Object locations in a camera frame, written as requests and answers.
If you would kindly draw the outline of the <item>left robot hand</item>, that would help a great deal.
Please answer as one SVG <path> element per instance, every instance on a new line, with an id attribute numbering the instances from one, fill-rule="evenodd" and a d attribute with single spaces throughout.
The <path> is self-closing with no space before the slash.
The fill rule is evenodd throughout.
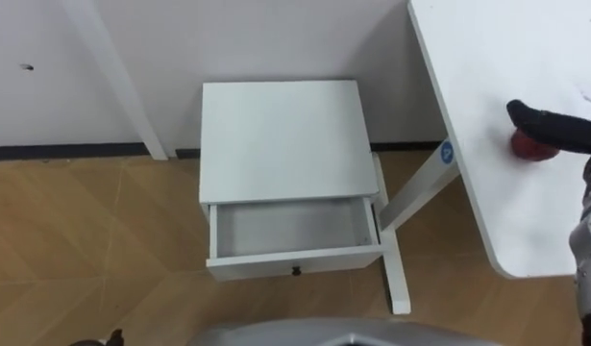
<path id="1" fill-rule="evenodd" d="M 69 346 L 124 346 L 123 331 L 116 329 L 107 339 L 84 339 L 71 343 Z"/>

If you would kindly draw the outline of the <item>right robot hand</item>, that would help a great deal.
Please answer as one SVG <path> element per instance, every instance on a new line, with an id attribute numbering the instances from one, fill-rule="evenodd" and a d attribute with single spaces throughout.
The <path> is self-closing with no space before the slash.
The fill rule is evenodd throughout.
<path id="1" fill-rule="evenodd" d="M 506 106 L 518 133 L 560 151 L 591 155 L 591 120 L 532 108 L 514 99 Z"/>

